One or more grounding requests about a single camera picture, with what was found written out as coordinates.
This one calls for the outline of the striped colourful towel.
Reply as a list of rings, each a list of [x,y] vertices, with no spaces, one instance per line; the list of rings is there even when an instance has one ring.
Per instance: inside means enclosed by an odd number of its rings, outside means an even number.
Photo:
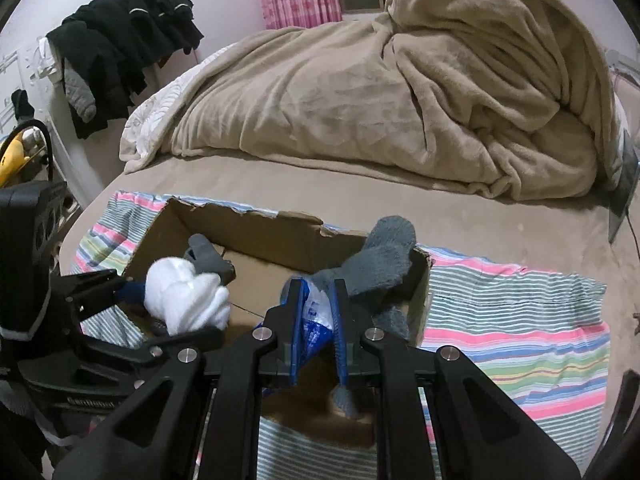
[[[70,272],[122,272],[170,195],[117,191],[79,242]],[[608,382],[605,284],[579,274],[495,263],[439,247],[421,344],[461,349],[544,430],[579,469],[597,440]],[[142,333],[119,309],[86,333],[133,347]],[[375,449],[324,444],[260,420],[257,479],[374,479]]]

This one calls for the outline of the blue tissue packet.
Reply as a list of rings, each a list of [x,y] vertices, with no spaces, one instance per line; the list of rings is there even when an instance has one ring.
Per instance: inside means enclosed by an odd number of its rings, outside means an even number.
[[[320,289],[310,278],[294,276],[284,285],[281,304],[293,300],[294,324],[291,342],[290,378],[296,385],[299,373],[312,358],[332,342],[336,359],[338,383],[346,386],[348,366],[338,285],[334,280],[327,289]]]

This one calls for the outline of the beige bed sheet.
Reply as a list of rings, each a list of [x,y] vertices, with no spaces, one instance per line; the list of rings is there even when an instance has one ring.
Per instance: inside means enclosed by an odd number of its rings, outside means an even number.
[[[615,404],[627,368],[639,364],[634,332],[639,311],[637,222],[608,242],[608,208],[596,194],[542,203],[509,203],[475,195],[427,191],[353,174],[337,174],[236,156],[168,157],[117,177],[80,215],[62,245],[66,271],[87,228],[102,217],[117,191],[231,200],[271,210],[311,214],[332,226],[367,231],[399,214],[416,236],[439,247],[495,263],[579,274],[605,284],[601,318],[610,331],[608,382],[597,437]]]

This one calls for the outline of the yellow plush toy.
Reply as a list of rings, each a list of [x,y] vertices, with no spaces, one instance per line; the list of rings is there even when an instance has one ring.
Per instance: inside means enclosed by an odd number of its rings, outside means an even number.
[[[23,136],[32,130],[25,128],[11,141],[1,161],[0,186],[4,188],[14,179],[29,161],[29,154],[23,145]]]

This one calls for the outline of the white and grey sock bundle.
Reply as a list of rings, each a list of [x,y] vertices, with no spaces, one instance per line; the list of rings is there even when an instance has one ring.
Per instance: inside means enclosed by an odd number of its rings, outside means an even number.
[[[228,285],[233,264],[200,233],[189,237],[182,257],[156,260],[146,272],[144,307],[162,321],[170,336],[216,328],[225,330],[231,315]]]

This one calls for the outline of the tablet leaning on blanket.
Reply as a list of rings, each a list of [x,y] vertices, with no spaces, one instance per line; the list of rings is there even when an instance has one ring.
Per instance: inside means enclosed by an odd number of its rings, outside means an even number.
[[[627,130],[623,135],[623,165],[620,180],[608,203],[608,242],[614,243],[622,226],[639,181],[639,156]]]

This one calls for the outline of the black clothes pile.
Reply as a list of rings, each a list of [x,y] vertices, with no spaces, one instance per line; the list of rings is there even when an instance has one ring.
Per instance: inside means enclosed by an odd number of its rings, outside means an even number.
[[[85,140],[129,116],[146,88],[144,71],[177,51],[196,50],[192,0],[92,0],[47,34],[63,70],[76,136]]]

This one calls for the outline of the open cardboard box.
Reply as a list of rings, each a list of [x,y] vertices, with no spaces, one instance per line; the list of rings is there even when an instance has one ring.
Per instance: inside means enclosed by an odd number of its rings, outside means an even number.
[[[360,232],[335,231],[306,214],[247,209],[234,203],[192,204],[171,197],[154,214],[126,274],[142,281],[156,260],[182,256],[191,235],[204,235],[235,267],[236,278],[229,286],[233,308],[228,342],[278,304],[288,278],[337,268],[359,252],[366,240]],[[265,398],[262,416],[292,429],[296,436],[344,448],[370,448],[374,443],[372,399],[363,400],[358,418],[348,418],[331,396],[337,384],[333,351],[323,350],[302,368],[297,386]]]

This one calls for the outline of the grey knitted socks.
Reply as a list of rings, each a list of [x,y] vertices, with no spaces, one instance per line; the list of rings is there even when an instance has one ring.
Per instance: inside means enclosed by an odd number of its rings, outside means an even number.
[[[376,222],[360,252],[337,268],[323,269],[305,278],[320,289],[327,289],[334,280],[343,280],[349,302],[366,308],[374,326],[407,340],[407,317],[388,296],[408,278],[415,244],[416,230],[409,220],[384,217]]]

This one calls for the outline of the beige fleece blanket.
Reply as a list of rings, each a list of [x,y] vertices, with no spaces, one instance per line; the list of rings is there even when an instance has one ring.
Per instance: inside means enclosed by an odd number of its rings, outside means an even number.
[[[386,0],[258,32],[154,133],[154,158],[239,151],[517,202],[614,188],[623,165],[604,53],[563,0]]]

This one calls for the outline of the white floral quilt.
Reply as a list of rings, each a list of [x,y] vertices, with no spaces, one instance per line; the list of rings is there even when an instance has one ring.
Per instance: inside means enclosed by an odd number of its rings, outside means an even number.
[[[180,98],[186,91],[186,87],[199,73],[205,70],[208,64],[214,62],[216,58],[232,47],[234,44],[229,44],[189,68],[152,94],[131,113],[119,141],[119,159],[125,164],[126,172],[137,171],[154,158],[157,152],[157,148],[154,148],[157,141],[154,130],[165,117],[171,105]]]

